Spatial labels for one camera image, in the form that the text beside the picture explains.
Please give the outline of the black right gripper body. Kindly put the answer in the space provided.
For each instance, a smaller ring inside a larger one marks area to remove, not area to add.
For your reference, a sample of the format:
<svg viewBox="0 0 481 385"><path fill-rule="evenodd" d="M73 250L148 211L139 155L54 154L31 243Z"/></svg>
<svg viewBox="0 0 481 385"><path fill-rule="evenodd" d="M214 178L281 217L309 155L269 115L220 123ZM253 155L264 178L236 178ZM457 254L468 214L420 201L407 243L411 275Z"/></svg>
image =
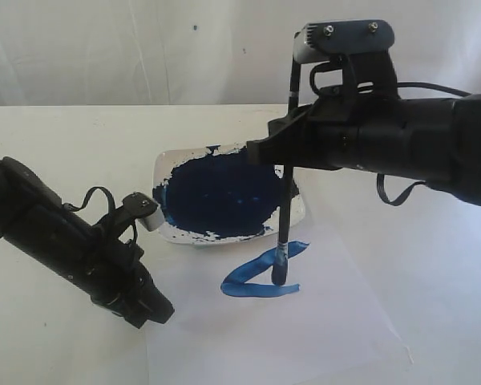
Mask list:
<svg viewBox="0 0 481 385"><path fill-rule="evenodd" d="M320 97L306 114L306 166L407 171L409 102L380 93Z"/></svg>

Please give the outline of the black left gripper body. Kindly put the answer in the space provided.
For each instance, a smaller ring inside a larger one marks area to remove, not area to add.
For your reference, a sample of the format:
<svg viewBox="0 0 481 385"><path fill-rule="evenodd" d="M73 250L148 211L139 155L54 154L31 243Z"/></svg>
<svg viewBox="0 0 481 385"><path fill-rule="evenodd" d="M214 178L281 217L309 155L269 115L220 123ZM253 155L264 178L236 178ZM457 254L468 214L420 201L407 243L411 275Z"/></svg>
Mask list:
<svg viewBox="0 0 481 385"><path fill-rule="evenodd" d="M152 279L139 261L130 265L131 248L103 241L89 225L72 225L78 241L71 283L91 301L140 328L152 318Z"/></svg>

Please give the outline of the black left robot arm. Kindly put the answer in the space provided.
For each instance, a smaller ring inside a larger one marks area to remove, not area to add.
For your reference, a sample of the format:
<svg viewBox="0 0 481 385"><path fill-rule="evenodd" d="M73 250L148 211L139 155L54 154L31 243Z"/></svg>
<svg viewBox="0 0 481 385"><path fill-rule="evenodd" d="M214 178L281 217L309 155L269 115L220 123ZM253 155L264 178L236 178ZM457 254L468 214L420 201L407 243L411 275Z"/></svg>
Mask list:
<svg viewBox="0 0 481 385"><path fill-rule="evenodd" d="M141 263L144 251L137 239L119 239L138 223L155 230L157 210L141 192L117 206L103 186L90 188L83 203L74 206L26 165L8 156L0 159L0 239L136 328L147 321L164 324L174 313Z"/></svg>

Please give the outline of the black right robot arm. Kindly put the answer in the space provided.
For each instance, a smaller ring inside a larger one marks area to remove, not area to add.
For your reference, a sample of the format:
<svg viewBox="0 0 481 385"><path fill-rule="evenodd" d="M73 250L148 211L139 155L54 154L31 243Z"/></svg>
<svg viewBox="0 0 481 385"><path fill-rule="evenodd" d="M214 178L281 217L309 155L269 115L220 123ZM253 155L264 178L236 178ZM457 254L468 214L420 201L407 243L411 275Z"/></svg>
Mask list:
<svg viewBox="0 0 481 385"><path fill-rule="evenodd" d="M458 99L401 99L382 92L322 96L268 124L269 136L247 143L254 164L359 169L449 193L481 206L481 94Z"/></svg>

